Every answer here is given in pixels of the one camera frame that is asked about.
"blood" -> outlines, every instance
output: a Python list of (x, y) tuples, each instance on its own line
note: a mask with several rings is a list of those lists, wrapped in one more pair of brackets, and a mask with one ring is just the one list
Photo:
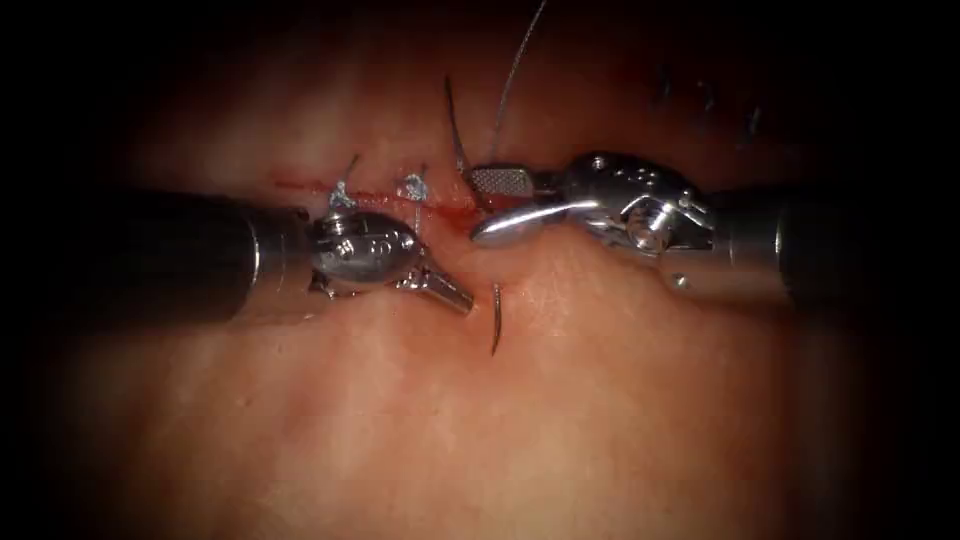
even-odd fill
[[(322, 181), (297, 181), (283, 178), (283, 175), (274, 174), (273, 185), (278, 189), (290, 191), (309, 191), (311, 193), (329, 193), (333, 188)], [(349, 191), (350, 198), (365, 208), (384, 208), (390, 205), (397, 207), (412, 207), (415, 203), (395, 193), (380, 193), (371, 191)], [(487, 204), (494, 210), (513, 208), (529, 202), (522, 197), (508, 197), (490, 195)], [(484, 212), (476, 206), (447, 206), (442, 204), (424, 203), (423, 208), (428, 216), (436, 216), (450, 225), (450, 227), (467, 232), (484, 217)]]

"skin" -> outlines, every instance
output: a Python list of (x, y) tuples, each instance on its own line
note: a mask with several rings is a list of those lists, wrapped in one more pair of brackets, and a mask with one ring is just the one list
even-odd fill
[[(631, 152), (705, 191), (802, 179), (828, 159), (805, 144), (806, 112), (829, 106), (803, 86), (817, 80), (811, 64), (657, 28), (602, 32), (609, 18), (574, 23), (564, 9), (548, 6), (534, 34), (498, 159), (559, 168), (592, 148)], [(496, 32), (452, 12), (317, 17), (196, 52), (138, 117), (124, 166), (144, 187), (320, 215), (321, 186), (359, 153), (348, 191), (391, 193), (425, 163), (430, 206), (471, 208), (443, 77), (467, 155), (483, 163), (530, 15), (498, 14)], [(662, 57), (682, 69), (651, 107)], [(723, 96), (703, 129), (698, 77)], [(738, 149), (757, 95), (768, 128)], [(410, 203), (365, 204), (412, 222)], [(70, 437), (65, 484), (96, 486), (87, 521), (107, 535), (216, 539), (842, 529), (855, 417), (840, 401), (852, 386), (841, 336), (678, 299), (571, 226), (483, 251), (427, 209), (422, 237), (474, 292), (468, 316), (384, 290), (298, 324), (77, 342), (50, 418)], [(491, 357), (493, 282), (504, 331)]]

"dark background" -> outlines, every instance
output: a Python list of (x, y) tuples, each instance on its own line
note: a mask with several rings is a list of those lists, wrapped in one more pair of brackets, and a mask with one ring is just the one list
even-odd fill
[[(19, 26), (10, 34), (13, 46), (8, 51), (14, 57), (10, 74), (14, 76), (7, 82), (15, 95), (14, 125), (23, 120), (23, 127), (15, 130), (16, 150), (7, 162), (12, 192), (6, 200), (16, 207), (7, 215), (15, 223), (9, 230), (14, 231), (10, 236), (18, 251), (6, 260), (7, 272), (17, 276), (10, 281), (23, 284), (11, 292), (13, 305), (23, 301), (27, 307), (18, 311), (27, 313), (28, 320), (25, 332), (10, 335), (17, 361), (11, 378), (10, 410), (15, 421), (7, 463), (14, 473), (9, 491), (15, 501), (14, 519), (9, 526), (11, 531), (19, 529), (16, 536), (82, 535), (82, 529), (74, 528), (83, 522), (82, 515), (62, 504), (65, 487), (48, 474), (52, 469), (47, 459), (68, 451), (70, 441), (51, 439), (49, 433), (35, 429), (42, 424), (44, 404), (51, 398), (49, 380), (38, 375), (55, 373), (58, 351), (69, 341), (59, 339), (67, 329), (31, 323), (36, 322), (37, 313), (57, 309), (56, 290), (69, 286), (71, 265), (82, 264), (56, 257), (59, 243), (80, 240), (70, 237), (69, 223), (58, 216), (65, 208), (85, 204), (83, 186), (108, 174), (124, 151), (137, 112), (152, 107), (170, 81), (183, 76), (197, 51), (243, 47), (250, 40), (282, 32), (302, 17), (336, 21), (347, 9), (432, 8), (416, 2), (345, 4), (349, 5), (101, 3), (44, 6), (45, 11), (8, 20), (11, 26)], [(504, 9), (531, 13), (535, 5), (487, 4), (478, 16), (495, 17)], [(863, 338), (865, 354), (857, 368), (865, 374), (863, 407), (868, 411), (859, 433), (864, 453), (859, 485), (853, 491), (856, 500), (850, 505), (857, 524), (851, 536), (927, 536), (935, 527), (934, 509), (942, 505), (937, 501), (949, 500), (936, 492), (932, 481), (934, 475), (941, 476), (943, 465), (933, 457), (934, 438), (939, 430), (952, 426), (934, 390), (942, 368), (929, 356), (932, 346), (921, 339), (922, 334), (933, 332), (934, 326), (927, 321), (941, 317), (933, 312), (944, 307), (936, 295), (915, 293), (916, 285), (906, 279), (913, 270), (905, 266), (914, 265), (904, 261), (914, 260), (915, 239), (924, 229), (905, 212), (906, 203), (898, 194), (905, 182), (910, 188), (913, 183), (903, 176), (901, 160), (891, 157), (912, 155), (907, 150), (910, 137), (901, 136), (910, 128), (901, 127), (900, 119), (915, 111), (914, 72), (896, 60), (902, 57), (907, 39), (905, 19), (898, 21), (898, 34), (891, 32), (897, 27), (891, 26), (886, 14), (867, 16), (810, 3), (685, 3), (669, 8), (647, 4), (625, 9), (617, 3), (591, 2), (584, 9), (609, 9), (612, 20), (636, 20), (638, 27), (656, 21), (703, 30), (691, 33), (691, 39), (713, 35), (755, 42), (771, 58), (802, 57), (830, 74), (835, 129), (823, 133), (822, 141), (838, 156), (838, 170), (862, 186), (864, 208), (869, 210), (864, 219), (876, 221), (878, 237), (890, 247), (876, 253), (878, 276), (872, 278), (888, 284), (876, 294), (888, 299), (889, 309), (850, 323), (851, 331)], [(630, 24), (625, 26), (627, 30), (618, 31), (629, 31)], [(95, 498), (96, 486), (86, 489)]]

